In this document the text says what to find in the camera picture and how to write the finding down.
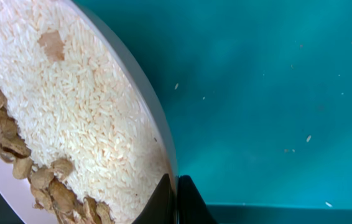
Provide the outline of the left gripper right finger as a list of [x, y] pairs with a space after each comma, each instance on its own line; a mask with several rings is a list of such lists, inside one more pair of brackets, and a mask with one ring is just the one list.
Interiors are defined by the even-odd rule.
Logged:
[[178, 179], [179, 224], [217, 224], [189, 175]]

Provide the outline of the white rice pile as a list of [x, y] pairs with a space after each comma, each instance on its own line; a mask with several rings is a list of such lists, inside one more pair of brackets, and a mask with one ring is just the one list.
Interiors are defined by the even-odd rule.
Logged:
[[133, 223], [165, 157], [139, 97], [94, 30], [62, 1], [0, 1], [0, 91], [39, 167], [66, 158], [78, 201]]

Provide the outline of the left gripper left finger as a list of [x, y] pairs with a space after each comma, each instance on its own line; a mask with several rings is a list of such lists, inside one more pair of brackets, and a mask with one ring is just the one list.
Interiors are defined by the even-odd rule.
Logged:
[[174, 224], [175, 197], [164, 174], [140, 215], [132, 224]]

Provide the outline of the peanut shells pile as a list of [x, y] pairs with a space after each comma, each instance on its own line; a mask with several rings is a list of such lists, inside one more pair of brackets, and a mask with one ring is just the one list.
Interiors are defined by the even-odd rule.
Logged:
[[91, 197], [80, 202], [66, 187], [65, 180], [73, 171], [68, 159], [60, 158], [42, 167], [33, 162], [31, 150], [18, 135], [16, 121], [7, 114], [6, 104], [7, 99], [0, 91], [0, 159], [12, 164], [15, 179], [29, 181], [34, 208], [54, 214], [59, 223], [113, 223], [105, 203]]

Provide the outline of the teal serving tray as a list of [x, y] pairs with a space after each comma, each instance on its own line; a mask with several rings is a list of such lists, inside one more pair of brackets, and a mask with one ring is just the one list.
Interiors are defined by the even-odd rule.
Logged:
[[352, 223], [352, 0], [82, 1], [223, 223]]

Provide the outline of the pink plate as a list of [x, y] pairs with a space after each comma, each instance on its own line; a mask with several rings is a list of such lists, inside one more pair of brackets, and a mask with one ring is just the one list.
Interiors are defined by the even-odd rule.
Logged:
[[[121, 41], [121, 39], [89, 9], [73, 1], [66, 1], [83, 20], [94, 30], [95, 34], [104, 43], [115, 57], [121, 70], [125, 72], [133, 89], [139, 97], [142, 107], [153, 126], [156, 139], [161, 146], [165, 157], [170, 184], [175, 197], [174, 221], [178, 223], [177, 204], [177, 160], [174, 142], [160, 101], [136, 59]], [[13, 212], [24, 223], [56, 223], [54, 215], [43, 210], [32, 208], [33, 196], [29, 192], [29, 183], [26, 180], [16, 180], [11, 176], [12, 166], [0, 161], [0, 194]]]

